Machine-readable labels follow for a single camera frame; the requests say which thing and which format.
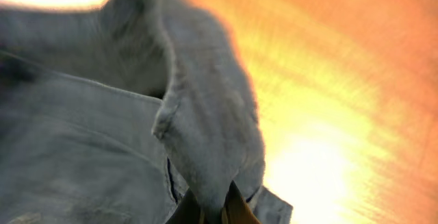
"gray fabric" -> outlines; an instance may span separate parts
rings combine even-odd
[[[258,203],[256,105],[208,12],[184,0],[109,0],[70,14],[3,8],[0,30],[8,52],[131,91],[44,73],[2,93],[0,222],[20,210],[52,223],[162,223],[189,186],[214,223],[233,179],[259,213],[290,215],[275,196]]]

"wooden surface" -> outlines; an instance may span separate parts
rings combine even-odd
[[[438,0],[193,1],[250,73],[292,223],[438,223]]]

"gray jacket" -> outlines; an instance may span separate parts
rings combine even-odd
[[[262,223],[264,148],[226,34],[184,0],[71,13],[0,8],[0,223],[164,223],[188,186],[214,223],[234,180]]]

